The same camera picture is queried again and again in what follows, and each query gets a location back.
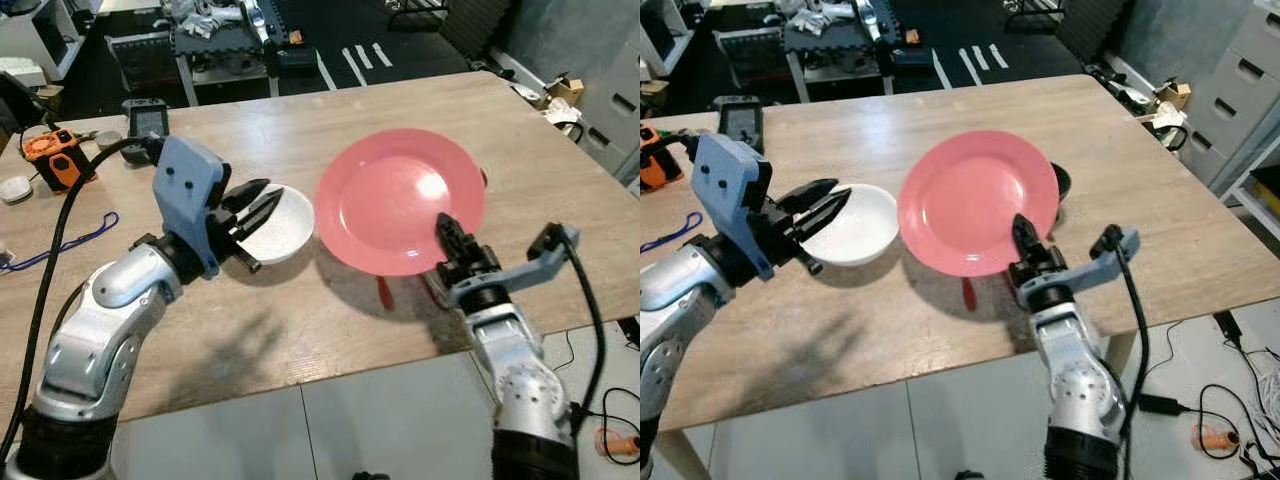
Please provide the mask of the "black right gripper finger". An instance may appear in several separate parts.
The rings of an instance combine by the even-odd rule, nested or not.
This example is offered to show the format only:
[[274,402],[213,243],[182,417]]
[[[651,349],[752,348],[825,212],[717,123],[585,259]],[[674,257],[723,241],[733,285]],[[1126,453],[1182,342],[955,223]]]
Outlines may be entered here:
[[448,212],[439,212],[435,237],[442,252],[440,262],[453,262],[466,256],[467,232]]
[[1016,262],[1033,262],[1041,256],[1042,243],[1034,224],[1018,212],[1012,219],[1012,243],[1018,255]]

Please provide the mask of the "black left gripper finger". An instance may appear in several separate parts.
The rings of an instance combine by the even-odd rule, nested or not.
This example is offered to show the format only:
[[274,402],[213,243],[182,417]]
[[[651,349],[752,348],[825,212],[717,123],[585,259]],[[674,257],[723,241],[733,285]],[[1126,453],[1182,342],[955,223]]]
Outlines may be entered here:
[[828,193],[814,209],[801,215],[794,223],[794,239],[796,242],[806,242],[826,229],[841,214],[850,196],[850,188]]
[[783,195],[777,200],[777,206],[781,210],[812,210],[836,186],[838,186],[838,180],[835,178],[812,180]]
[[255,200],[243,212],[237,215],[237,241],[248,239],[255,232],[261,229],[278,207],[284,189],[275,188],[260,198]]
[[269,184],[269,179],[252,179],[225,191],[221,197],[221,210],[244,210]]

